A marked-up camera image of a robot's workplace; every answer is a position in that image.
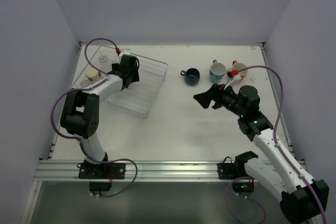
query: mug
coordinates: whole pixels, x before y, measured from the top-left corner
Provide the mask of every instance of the mug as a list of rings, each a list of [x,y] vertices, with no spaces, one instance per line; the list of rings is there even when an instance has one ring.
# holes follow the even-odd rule
[[[210,67],[210,73],[209,73],[210,82],[219,83],[220,80],[223,78],[225,72],[226,72],[225,66],[222,63],[217,62],[217,60],[214,60]]]
[[[181,75],[184,76],[184,81],[189,86],[198,84],[201,77],[200,72],[196,68],[189,68],[187,71],[182,70]]]
[[[244,68],[247,68],[247,66],[245,64],[240,63],[236,60],[234,60],[232,62],[232,69],[240,70],[240,69],[244,69]],[[247,76],[247,70],[244,70],[243,72],[239,72],[239,75],[240,75],[240,80],[239,81],[244,80],[244,78]]]

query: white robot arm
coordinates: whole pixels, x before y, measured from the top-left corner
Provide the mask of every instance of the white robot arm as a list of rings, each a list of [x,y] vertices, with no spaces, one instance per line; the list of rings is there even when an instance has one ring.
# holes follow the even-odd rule
[[[86,161],[107,161],[106,152],[102,149],[96,130],[99,124],[99,103],[109,96],[127,88],[131,83],[139,81],[139,60],[132,55],[120,52],[120,63],[112,64],[112,71],[95,83],[95,88],[85,91],[69,92],[66,97],[60,124],[68,133],[80,139]]]
[[[321,213],[327,207],[329,187],[316,181],[281,143],[272,124],[259,111],[260,97],[252,86],[242,86],[236,94],[231,86],[214,84],[207,92],[194,95],[207,109],[225,107],[237,116],[240,130],[269,159],[276,171],[266,167],[253,152],[236,157],[230,172],[232,178],[251,176],[264,185],[279,201],[280,208],[292,224],[299,224]]]

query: dark blue mug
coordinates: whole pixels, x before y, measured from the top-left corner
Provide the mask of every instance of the dark blue mug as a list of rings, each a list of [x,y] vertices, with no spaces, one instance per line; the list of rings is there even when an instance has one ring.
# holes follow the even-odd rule
[[[201,77],[200,72],[196,68],[189,68],[187,71],[182,70],[181,75],[184,76],[184,81],[189,86],[195,86]]]

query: cable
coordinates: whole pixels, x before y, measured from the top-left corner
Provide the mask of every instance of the cable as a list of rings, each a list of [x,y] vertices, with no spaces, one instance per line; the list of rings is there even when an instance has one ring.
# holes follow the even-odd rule
[[[110,39],[106,39],[106,38],[96,38],[96,39],[92,39],[92,40],[90,40],[90,41],[85,45],[84,56],[85,56],[85,59],[86,59],[86,61],[88,62],[88,64],[89,64],[90,66],[92,66],[94,69],[96,69],[97,71],[99,71],[99,72],[101,72],[102,74],[104,74],[105,76],[108,76],[106,72],[100,70],[100,69],[97,68],[95,65],[93,65],[93,64],[90,62],[90,60],[89,60],[89,58],[88,58],[88,55],[87,55],[88,46],[89,46],[92,42],[97,41],[97,40],[106,40],[106,41],[108,41],[108,42],[111,42],[111,43],[116,47],[115,50],[116,50],[116,53],[117,53],[117,54],[120,54],[120,49],[117,47],[117,45],[116,45],[112,40],[110,40]]]
[[[110,40],[110,39],[105,39],[105,38],[96,38],[96,39],[92,39],[92,40],[90,40],[90,41],[86,44],[86,46],[85,46],[85,49],[84,49],[84,56],[85,56],[85,59],[86,59],[86,61],[88,62],[88,64],[89,64],[90,66],[92,66],[94,69],[96,69],[97,71],[99,71],[99,72],[105,74],[105,76],[108,77],[108,74],[105,73],[105,72],[103,72],[102,70],[100,70],[100,69],[97,68],[96,66],[94,66],[94,65],[90,62],[90,60],[89,60],[89,58],[88,58],[88,56],[87,56],[87,49],[88,49],[88,46],[89,46],[92,42],[94,42],[94,41],[96,41],[96,40],[106,40],[106,41],[108,41],[108,42],[111,42],[111,43],[116,47],[116,52],[117,52],[117,54],[120,53],[120,49],[117,47],[117,45],[116,45],[112,40]],[[95,84],[95,85],[93,85],[93,86],[91,86],[91,87],[85,88],[85,89],[69,89],[68,91],[66,91],[64,94],[62,94],[62,95],[56,100],[56,102],[52,105],[51,110],[50,110],[50,123],[51,123],[52,128],[53,128],[54,131],[56,132],[56,134],[58,134],[58,135],[61,136],[61,137],[67,138],[67,139],[76,139],[76,140],[80,143],[80,144],[79,144],[79,145],[80,145],[80,149],[82,150],[83,154],[85,155],[85,157],[86,157],[87,159],[89,159],[89,160],[91,160],[91,161],[93,161],[93,162],[95,162],[95,163],[98,163],[98,164],[112,164],[112,163],[119,162],[119,161],[128,161],[128,162],[130,162],[130,163],[132,163],[132,164],[134,165],[134,167],[135,167],[135,175],[134,175],[134,178],[132,179],[132,181],[131,181],[126,187],[124,187],[122,190],[120,190],[120,191],[118,191],[118,192],[116,192],[116,193],[114,193],[114,194],[111,194],[111,195],[101,195],[101,193],[100,193],[100,195],[96,195],[96,194],[95,194],[96,196],[98,196],[98,197],[100,197],[100,198],[110,198],[110,197],[114,197],[114,196],[116,196],[116,195],[118,195],[118,194],[121,194],[122,192],[126,191],[127,189],[129,189],[129,188],[134,184],[134,181],[135,181],[135,179],[136,179],[136,177],[137,177],[137,175],[138,175],[138,167],[137,167],[137,164],[136,164],[133,160],[130,160],[130,159],[128,159],[128,158],[120,158],[120,159],[115,159],[115,160],[112,160],[112,161],[99,161],[99,160],[94,159],[93,157],[90,157],[90,156],[87,154],[87,152],[84,150],[83,144],[82,144],[81,139],[80,139],[79,137],[76,137],[76,136],[69,136],[69,135],[64,135],[63,133],[61,133],[61,132],[57,129],[56,124],[55,124],[54,114],[55,114],[55,109],[56,109],[57,104],[58,104],[59,101],[60,101],[65,95],[67,95],[68,93],[76,92],[76,91],[90,91],[90,90],[92,90],[92,89],[94,89],[94,88],[96,88],[96,87],[99,87],[100,85],[102,85],[103,83],[105,83],[107,80],[108,80],[108,79],[105,78],[104,80],[98,82],[97,84]]]
[[[236,178],[236,179],[232,180],[232,181],[230,182],[230,184],[228,185],[228,187],[226,188],[226,193],[225,193],[225,204],[226,204],[226,207],[227,207],[228,211],[229,211],[230,214],[233,216],[233,218],[235,218],[236,221],[238,221],[240,224],[247,224],[246,222],[240,220],[238,217],[235,216],[235,214],[233,213],[233,211],[232,211],[232,209],[231,209],[231,207],[230,207],[230,204],[229,204],[229,202],[228,202],[228,193],[229,193],[229,189],[231,188],[232,184],[233,184],[234,182],[237,182],[238,180],[242,180],[242,179],[253,179],[253,178],[252,178],[252,177],[241,177],[241,178]],[[255,204],[257,204],[257,205],[262,209],[262,211],[264,212],[264,217],[263,217],[263,219],[262,219],[260,222],[258,222],[257,224],[262,224],[262,223],[264,223],[264,222],[266,221],[267,213],[266,213],[265,208],[262,206],[262,204],[261,204],[260,202],[258,202],[258,201],[255,200],[255,199],[252,199],[252,198],[250,198],[250,197],[245,197],[245,196],[243,196],[243,195],[238,195],[238,197],[246,198],[246,199],[248,199],[248,200],[254,202]]]
[[[243,69],[240,69],[238,72],[242,72],[242,71],[245,71],[245,70],[248,70],[248,69],[251,69],[251,68],[265,68],[269,71],[271,71],[272,73],[275,74],[275,76],[278,78],[279,80],[279,84],[280,84],[280,106],[279,106],[279,112],[278,112],[278,116],[277,116],[277,119],[276,119],[276,122],[274,124],[274,129],[273,129],[273,138],[274,138],[274,142],[275,144],[278,143],[278,139],[277,139],[277,128],[278,128],[278,124],[280,122],[280,118],[281,118],[281,112],[282,112],[282,106],[284,104],[284,85],[282,84],[282,80],[279,76],[278,73],[275,72],[274,69],[272,68],[269,68],[269,67],[266,67],[266,66],[250,66],[250,67],[247,67],[247,68],[243,68]],[[292,167],[292,169],[300,176],[300,171],[295,167],[295,165],[290,161],[290,159],[287,157],[286,153],[283,151],[282,147],[279,146],[279,152],[282,154],[283,158],[287,161],[287,163]],[[302,177],[302,180],[303,182],[307,185],[307,187],[309,188],[309,190],[311,191],[318,207],[319,207],[319,210],[321,212],[321,215],[322,215],[322,219],[323,219],[323,223],[324,224],[327,224],[327,217],[326,217],[326,213],[324,212],[324,209],[323,209],[323,206],[320,202],[320,199],[319,197],[317,196],[317,194],[315,193],[314,189],[311,187],[310,183],[306,180],[305,177]]]
[[[228,158],[230,158],[230,162],[232,163],[232,158],[231,158],[231,157],[229,157],[229,156],[227,156],[227,157],[224,159],[223,163],[225,163],[225,162],[226,162],[226,160],[227,160]]]
[[[56,132],[57,135],[59,135],[59,136],[61,136],[61,137],[64,137],[64,138],[67,138],[67,139],[77,139],[78,141],[80,141],[80,138],[75,137],[75,136],[64,135],[63,133],[61,133],[61,132],[57,129],[56,124],[55,124],[54,114],[55,114],[56,106],[57,106],[57,104],[59,103],[59,101],[60,101],[65,95],[67,95],[68,93],[76,92],[76,91],[89,91],[89,90],[91,90],[91,89],[94,89],[94,88],[96,88],[96,87],[99,87],[100,85],[102,85],[102,84],[105,83],[106,81],[107,81],[107,79],[104,79],[104,80],[102,80],[101,82],[97,83],[96,85],[93,85],[92,88],[85,88],[85,89],[69,89],[67,92],[65,92],[64,94],[62,94],[62,95],[56,100],[56,102],[54,103],[54,105],[52,105],[51,110],[50,110],[50,123],[51,123],[51,126],[52,126],[52,128],[54,129],[54,131]]]
[[[140,62],[139,62],[139,59],[138,59],[138,58],[135,58],[135,60],[136,60],[136,62],[137,62],[136,64],[138,65],[136,69],[139,70],[139,68],[140,68]]]

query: transparent plastic bin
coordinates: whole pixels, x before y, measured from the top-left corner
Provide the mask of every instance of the transparent plastic bin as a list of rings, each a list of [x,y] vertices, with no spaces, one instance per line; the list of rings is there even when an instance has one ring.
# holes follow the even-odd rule
[[[129,49],[123,49],[123,51],[125,54],[136,56],[139,59],[140,81],[134,82],[127,89],[108,97],[106,101],[146,118],[165,79],[168,64],[132,54]],[[121,57],[116,54],[113,47],[99,46],[89,59],[99,69],[109,72],[112,70],[111,64],[120,62]],[[90,85],[86,77],[86,72],[89,68],[90,66],[87,64],[78,78],[73,82],[73,88],[85,88]]]

